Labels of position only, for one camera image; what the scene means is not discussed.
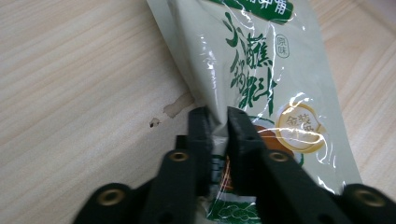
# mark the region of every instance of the green logo banner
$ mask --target green logo banner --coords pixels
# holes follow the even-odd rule
[[[276,23],[286,23],[291,18],[293,4],[288,0],[209,0],[250,12],[257,17]]]

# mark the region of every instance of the clear plastic packaging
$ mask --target clear plastic packaging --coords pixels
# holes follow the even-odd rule
[[[197,103],[213,124],[207,217],[259,223],[233,194],[224,150],[227,106],[247,111],[264,143],[292,155],[318,185],[360,183],[315,13],[304,0],[148,0]]]

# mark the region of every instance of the black plastic mount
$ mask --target black plastic mount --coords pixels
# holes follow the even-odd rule
[[[289,154],[269,150],[239,109],[228,109],[233,189],[256,196],[263,223],[395,224],[396,203],[376,189],[354,184],[340,196],[322,189]],[[157,176],[138,189],[99,188],[75,224],[192,224],[196,198],[209,193],[213,141],[206,108],[189,114],[188,135],[177,136]]]

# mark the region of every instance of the wooden table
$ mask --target wooden table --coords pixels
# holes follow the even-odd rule
[[[312,4],[361,177],[396,199],[395,25]],[[194,108],[145,0],[1,1],[0,60],[0,223],[70,223],[95,188],[139,186]]]

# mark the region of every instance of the table stain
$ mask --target table stain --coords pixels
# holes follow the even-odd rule
[[[174,103],[166,105],[163,108],[163,113],[165,113],[169,118],[174,118],[181,110],[185,107],[192,105],[194,103],[194,98],[192,98],[189,92],[185,92],[175,100]]]
[[[157,118],[153,118],[150,122],[149,122],[149,127],[153,128],[153,127],[157,127],[160,124],[160,120]]]

